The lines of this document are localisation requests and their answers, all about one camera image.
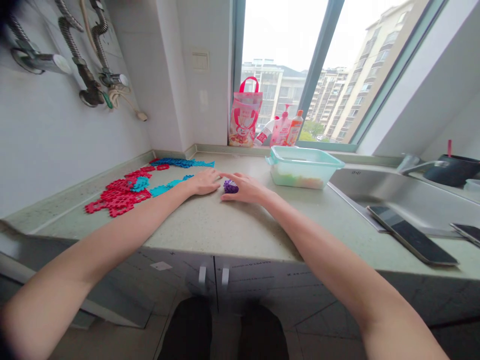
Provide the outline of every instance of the cabinet handle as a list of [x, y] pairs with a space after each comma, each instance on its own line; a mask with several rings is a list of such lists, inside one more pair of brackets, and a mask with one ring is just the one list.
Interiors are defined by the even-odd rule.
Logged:
[[230, 275], [230, 269], [229, 268], [223, 268], [221, 271], [221, 287], [224, 290], [227, 290], [229, 287], [229, 275]]
[[200, 266], [200, 271], [198, 272], [198, 286], [200, 287], [201, 293], [204, 296], [207, 296], [207, 293], [208, 293], [206, 279], [207, 279], [207, 267]]

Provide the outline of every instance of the light switch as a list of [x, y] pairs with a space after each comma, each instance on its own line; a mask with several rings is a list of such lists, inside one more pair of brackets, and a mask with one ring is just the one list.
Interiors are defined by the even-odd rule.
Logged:
[[210, 69], [210, 56], [206, 50], [194, 50], [191, 53], [191, 65], [195, 71], [208, 72]]

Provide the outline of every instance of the hand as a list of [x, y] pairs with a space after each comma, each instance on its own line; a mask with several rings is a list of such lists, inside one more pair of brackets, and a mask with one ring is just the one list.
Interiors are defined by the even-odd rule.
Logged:
[[221, 177], [233, 180], [238, 186], [235, 194], [223, 194], [222, 201], [237, 200], [244, 203], [261, 203], [266, 197], [275, 194], [251, 176], [236, 172], [234, 174], [220, 173]]
[[213, 168], [200, 171], [194, 177], [189, 178], [184, 183], [191, 188], [195, 195], [206, 195], [214, 192], [220, 187], [218, 182], [215, 182], [220, 175], [220, 171]]

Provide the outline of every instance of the small purple toy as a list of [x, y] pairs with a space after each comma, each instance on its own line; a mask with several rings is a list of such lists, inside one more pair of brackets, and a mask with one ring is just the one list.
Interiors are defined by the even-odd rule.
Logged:
[[225, 194], [236, 194], [239, 192], [239, 187], [232, 180], [226, 180], [223, 183], [223, 188], [225, 189]]

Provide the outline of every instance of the printed bag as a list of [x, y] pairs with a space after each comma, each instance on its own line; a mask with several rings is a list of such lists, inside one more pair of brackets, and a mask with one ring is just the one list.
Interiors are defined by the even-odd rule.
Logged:
[[[255, 80], [255, 92], [245, 92], [245, 83]], [[259, 92], [259, 81], [250, 76], [241, 83], [238, 92], [233, 93], [233, 106], [230, 114], [228, 145], [252, 147], [255, 139], [255, 125], [262, 107], [263, 92]]]

